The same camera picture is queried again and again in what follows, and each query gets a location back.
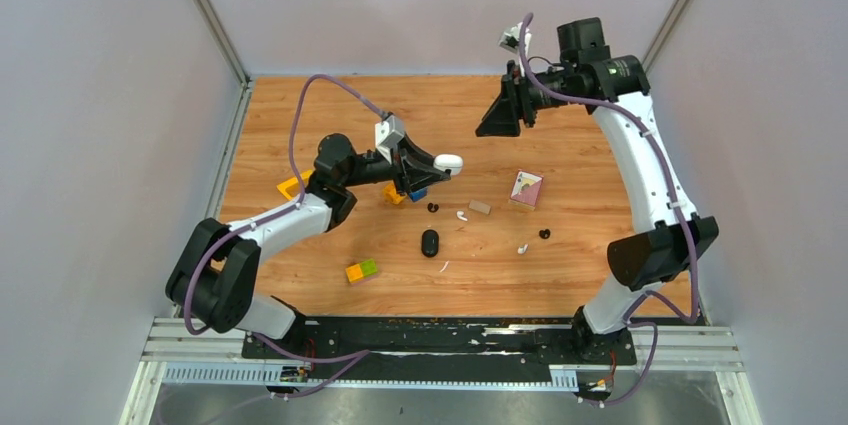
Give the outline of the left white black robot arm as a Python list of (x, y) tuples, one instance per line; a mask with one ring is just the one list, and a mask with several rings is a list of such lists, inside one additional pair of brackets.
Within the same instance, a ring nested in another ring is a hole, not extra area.
[(280, 299), (256, 292), (259, 267), (290, 246), (343, 223), (357, 199), (351, 187), (391, 182), (400, 193), (417, 192), (458, 175), (458, 155), (432, 156), (408, 137), (380, 151), (357, 153), (347, 136), (331, 134), (317, 149), (314, 170), (293, 200), (260, 215), (224, 224), (199, 222), (165, 286), (186, 319), (217, 333), (239, 329), (268, 337), (283, 358), (306, 345), (304, 316)]

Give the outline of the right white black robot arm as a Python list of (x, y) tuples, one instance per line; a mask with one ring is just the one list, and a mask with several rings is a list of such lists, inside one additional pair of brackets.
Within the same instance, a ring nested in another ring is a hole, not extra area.
[(596, 362), (611, 348), (610, 335), (654, 297), (687, 323), (700, 312), (698, 261), (719, 234), (712, 216), (699, 214), (677, 178), (653, 109), (651, 86), (640, 60), (614, 56), (602, 22), (593, 17), (557, 29), (559, 59), (544, 72), (530, 65), (529, 25), (506, 29), (502, 48), (515, 54), (501, 91), (484, 114), (479, 137), (517, 137), (541, 110), (582, 105), (606, 138), (631, 207), (633, 235), (610, 243), (610, 274), (575, 314), (571, 348)]

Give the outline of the black oval case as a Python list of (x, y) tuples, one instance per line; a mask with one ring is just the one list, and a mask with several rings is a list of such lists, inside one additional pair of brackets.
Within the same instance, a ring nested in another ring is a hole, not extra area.
[(427, 229), (422, 233), (420, 250), (427, 258), (433, 258), (439, 253), (440, 236), (436, 230)]

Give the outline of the blue toy brick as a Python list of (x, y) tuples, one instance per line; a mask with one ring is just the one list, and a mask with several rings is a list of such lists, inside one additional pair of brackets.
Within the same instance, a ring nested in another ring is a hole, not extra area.
[(424, 197), (426, 197), (427, 195), (428, 195), (428, 189), (422, 188), (420, 190), (409, 193), (408, 197), (412, 202), (417, 202), (417, 201), (423, 199)]

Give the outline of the yellow toy brick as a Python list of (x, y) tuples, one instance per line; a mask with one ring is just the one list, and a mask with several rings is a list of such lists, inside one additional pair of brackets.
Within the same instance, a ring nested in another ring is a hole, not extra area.
[(384, 200), (392, 205), (399, 205), (402, 203), (406, 197), (397, 191), (395, 185), (393, 183), (389, 183), (383, 190), (382, 195)]

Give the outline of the small wooden block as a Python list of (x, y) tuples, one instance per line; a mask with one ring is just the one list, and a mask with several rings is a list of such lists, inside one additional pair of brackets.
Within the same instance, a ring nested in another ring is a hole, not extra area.
[(479, 200), (470, 200), (468, 208), (484, 215), (490, 215), (492, 211), (492, 207), (489, 204)]

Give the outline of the pink card box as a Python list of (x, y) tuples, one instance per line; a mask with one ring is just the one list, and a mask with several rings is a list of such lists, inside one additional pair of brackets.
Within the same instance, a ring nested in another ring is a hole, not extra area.
[(544, 176), (519, 170), (509, 196), (509, 203), (528, 210), (534, 210), (539, 201)]

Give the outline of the orange green toy brick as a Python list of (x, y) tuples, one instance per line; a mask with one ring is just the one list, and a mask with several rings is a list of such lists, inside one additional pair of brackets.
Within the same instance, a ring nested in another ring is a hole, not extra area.
[(374, 259), (357, 262), (345, 268), (347, 282), (351, 285), (368, 280), (379, 273), (379, 268)]

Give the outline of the orange triangular plastic piece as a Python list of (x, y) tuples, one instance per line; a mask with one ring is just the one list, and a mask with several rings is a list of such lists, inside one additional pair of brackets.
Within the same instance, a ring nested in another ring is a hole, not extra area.
[(312, 174), (313, 170), (301, 172), (298, 177), (291, 177), (279, 183), (276, 188), (287, 200), (293, 200), (300, 194), (301, 185), (308, 184)]

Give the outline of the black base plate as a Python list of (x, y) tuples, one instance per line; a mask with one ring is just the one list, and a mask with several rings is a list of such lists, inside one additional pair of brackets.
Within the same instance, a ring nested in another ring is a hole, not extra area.
[(348, 380), (531, 383), (550, 380), (552, 365), (609, 371), (637, 361), (629, 332), (593, 338), (568, 317), (310, 317), (276, 344), (318, 359), (320, 379), (361, 350)]

